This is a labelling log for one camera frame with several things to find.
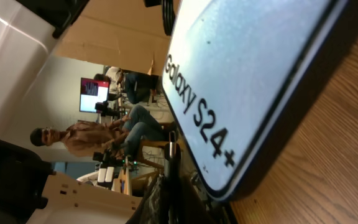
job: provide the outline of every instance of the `blue jeans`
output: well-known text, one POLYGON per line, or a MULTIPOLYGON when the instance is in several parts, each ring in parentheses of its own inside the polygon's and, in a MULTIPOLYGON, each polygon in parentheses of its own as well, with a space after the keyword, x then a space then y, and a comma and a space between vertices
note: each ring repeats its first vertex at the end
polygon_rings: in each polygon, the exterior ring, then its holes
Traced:
POLYGON ((131 119, 122 127, 129 131, 124 142, 124 154, 131 155, 132 159, 135 159, 142 137, 151 141, 163 141, 164 135, 161 125, 143 106, 135 105, 129 117, 131 119))

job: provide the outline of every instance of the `white wall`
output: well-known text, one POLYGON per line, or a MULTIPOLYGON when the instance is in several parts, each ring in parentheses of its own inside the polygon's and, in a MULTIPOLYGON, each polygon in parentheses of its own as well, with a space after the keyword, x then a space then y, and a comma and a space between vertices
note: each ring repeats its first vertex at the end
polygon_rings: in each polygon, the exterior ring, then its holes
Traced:
POLYGON ((71 156, 62 143, 35 147, 29 136, 38 127, 66 130, 79 119, 95 121, 96 114, 79 112, 80 79, 102 72, 102 65, 51 56, 1 139, 30 149, 46 161, 90 161, 71 156))

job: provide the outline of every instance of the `wood grain surface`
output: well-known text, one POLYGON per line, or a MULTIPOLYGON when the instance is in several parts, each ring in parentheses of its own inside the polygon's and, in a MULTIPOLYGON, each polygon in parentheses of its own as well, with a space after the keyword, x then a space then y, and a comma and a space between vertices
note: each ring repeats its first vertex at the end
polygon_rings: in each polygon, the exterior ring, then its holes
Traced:
POLYGON ((270 172, 232 203, 239 223, 358 223, 358 41, 270 172))

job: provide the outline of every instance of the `man in tan jacket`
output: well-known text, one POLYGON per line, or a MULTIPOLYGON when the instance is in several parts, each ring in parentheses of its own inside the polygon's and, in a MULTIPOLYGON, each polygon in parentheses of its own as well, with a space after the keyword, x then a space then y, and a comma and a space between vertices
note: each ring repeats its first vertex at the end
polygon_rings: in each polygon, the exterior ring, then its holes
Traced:
POLYGON ((70 153, 78 157, 93 156, 94 152, 103 153, 112 145, 120 147, 125 142, 118 155, 131 155, 134 158, 142 137, 152 141, 164 139, 161 125, 144 107, 136 105, 128 115, 110 124, 79 121, 66 131, 36 128, 30 140, 35 146, 51 146, 61 141, 70 153))

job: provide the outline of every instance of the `tan jacket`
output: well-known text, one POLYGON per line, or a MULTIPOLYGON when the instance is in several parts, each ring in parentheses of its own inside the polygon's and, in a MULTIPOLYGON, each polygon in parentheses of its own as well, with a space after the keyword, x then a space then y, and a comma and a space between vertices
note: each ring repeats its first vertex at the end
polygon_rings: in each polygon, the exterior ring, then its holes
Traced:
POLYGON ((75 156, 93 156, 94 152, 104 152, 117 139, 121 139, 120 122, 109 125, 89 121, 79 121, 67 128, 67 135, 61 140, 68 151, 75 156))

